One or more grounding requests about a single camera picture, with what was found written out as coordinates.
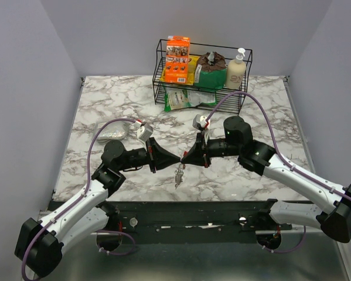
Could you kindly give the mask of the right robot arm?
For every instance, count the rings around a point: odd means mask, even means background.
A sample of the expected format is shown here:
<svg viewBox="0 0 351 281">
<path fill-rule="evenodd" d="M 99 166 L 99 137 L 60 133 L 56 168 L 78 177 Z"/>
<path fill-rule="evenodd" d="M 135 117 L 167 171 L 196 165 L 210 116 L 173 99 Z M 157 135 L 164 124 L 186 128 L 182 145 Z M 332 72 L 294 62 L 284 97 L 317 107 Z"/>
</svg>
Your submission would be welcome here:
<svg viewBox="0 0 351 281">
<path fill-rule="evenodd" d="M 309 204 L 274 200 L 269 209 L 257 215 L 261 228 L 277 224 L 296 224 L 321 230 L 335 241 L 351 240 L 351 184 L 344 187 L 325 180 L 296 165 L 274 147 L 254 140 L 251 126 L 239 116 L 223 122 L 224 138 L 210 139 L 209 124 L 197 116 L 199 129 L 195 144 L 181 162 L 209 167 L 214 157 L 235 156 L 241 167 L 286 185 L 310 200 Z"/>
</svg>

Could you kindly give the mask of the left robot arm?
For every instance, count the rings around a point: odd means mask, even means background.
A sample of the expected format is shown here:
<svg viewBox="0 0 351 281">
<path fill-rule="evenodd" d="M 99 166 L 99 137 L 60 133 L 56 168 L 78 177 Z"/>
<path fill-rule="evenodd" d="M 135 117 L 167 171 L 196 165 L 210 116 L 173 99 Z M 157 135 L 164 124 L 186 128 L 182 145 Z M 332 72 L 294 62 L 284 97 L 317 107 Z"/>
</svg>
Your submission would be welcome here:
<svg viewBox="0 0 351 281">
<path fill-rule="evenodd" d="M 117 216 L 100 205 L 122 186 L 123 172 L 148 165 L 155 173 L 179 162 L 179 156 L 162 148 L 153 137 L 143 148 L 133 150 L 126 150 L 119 140 L 109 141 L 101 164 L 94 173 L 87 173 L 87 184 L 75 196 L 40 221 L 29 218 L 22 224 L 14 254 L 22 262 L 23 280 L 28 279 L 27 268 L 38 278 L 49 275 L 67 246 L 95 231 L 112 231 L 117 226 Z"/>
</svg>

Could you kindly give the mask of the steel key organizer red handle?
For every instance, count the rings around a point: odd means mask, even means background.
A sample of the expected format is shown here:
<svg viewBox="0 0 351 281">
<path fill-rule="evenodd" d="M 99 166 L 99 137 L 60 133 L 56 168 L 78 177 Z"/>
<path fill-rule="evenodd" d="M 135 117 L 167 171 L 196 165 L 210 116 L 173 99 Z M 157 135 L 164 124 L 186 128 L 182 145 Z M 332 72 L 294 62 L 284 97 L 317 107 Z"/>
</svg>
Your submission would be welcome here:
<svg viewBox="0 0 351 281">
<path fill-rule="evenodd" d="M 175 170 L 175 188 L 177 189 L 183 182 L 183 175 L 186 169 L 186 165 L 179 163 L 178 167 Z"/>
</svg>

